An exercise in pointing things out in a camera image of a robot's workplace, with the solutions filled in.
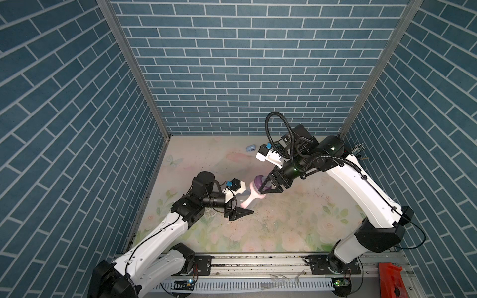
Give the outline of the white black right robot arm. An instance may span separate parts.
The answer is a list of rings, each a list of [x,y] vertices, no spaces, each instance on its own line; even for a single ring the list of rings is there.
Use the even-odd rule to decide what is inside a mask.
[[[333,246],[327,257],[330,270],[343,273],[362,254],[381,253],[400,244],[413,210],[394,202],[338,136],[328,136],[320,142],[302,125],[292,131],[282,137],[283,145],[268,142],[258,149],[257,159],[274,164],[274,168],[266,177],[256,177],[255,188],[261,194],[282,193],[295,179],[304,180],[323,172],[349,193],[365,218],[353,233]]]

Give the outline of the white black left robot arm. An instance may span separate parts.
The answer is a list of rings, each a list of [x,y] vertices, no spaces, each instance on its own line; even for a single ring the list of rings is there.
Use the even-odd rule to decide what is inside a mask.
[[[198,222],[207,208],[230,221],[253,214],[238,205],[237,196],[246,190],[241,180],[227,181],[221,187],[211,172],[198,173],[189,190],[146,238],[114,261],[103,260],[93,269],[87,296],[142,298],[171,276],[197,275],[195,252],[175,240]]]

